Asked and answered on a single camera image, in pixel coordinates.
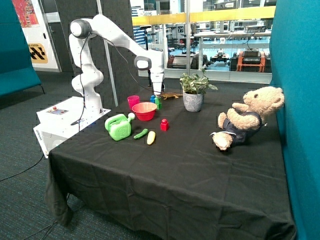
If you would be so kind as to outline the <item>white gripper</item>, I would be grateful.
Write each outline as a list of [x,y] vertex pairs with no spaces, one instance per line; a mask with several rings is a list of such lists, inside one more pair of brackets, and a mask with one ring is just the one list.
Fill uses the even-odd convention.
[[151,82],[154,95],[159,96],[164,89],[163,78],[154,77],[151,79]]

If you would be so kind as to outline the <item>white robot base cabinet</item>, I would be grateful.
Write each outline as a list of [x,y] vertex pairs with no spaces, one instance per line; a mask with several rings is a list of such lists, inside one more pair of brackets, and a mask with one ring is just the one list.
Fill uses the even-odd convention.
[[85,129],[96,120],[110,112],[106,108],[98,108],[90,112],[84,108],[84,99],[72,96],[64,101],[38,111],[40,124],[33,128],[45,158],[49,152]]

